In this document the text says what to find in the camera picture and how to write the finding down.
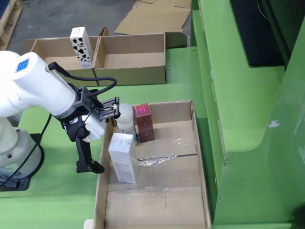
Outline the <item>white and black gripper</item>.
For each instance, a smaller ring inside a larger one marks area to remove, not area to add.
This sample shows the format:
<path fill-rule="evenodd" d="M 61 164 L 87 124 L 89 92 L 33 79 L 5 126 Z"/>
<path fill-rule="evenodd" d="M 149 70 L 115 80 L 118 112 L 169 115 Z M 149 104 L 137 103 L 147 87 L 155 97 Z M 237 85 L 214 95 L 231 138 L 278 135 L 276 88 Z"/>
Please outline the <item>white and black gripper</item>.
<path fill-rule="evenodd" d="M 76 162 L 76 172 L 102 174 L 105 169 L 92 159 L 89 143 L 101 139 L 104 135 L 105 121 L 99 121 L 94 115 L 87 114 L 61 119 L 61 125 L 69 139 L 76 143 L 79 155 L 79 160 Z"/>

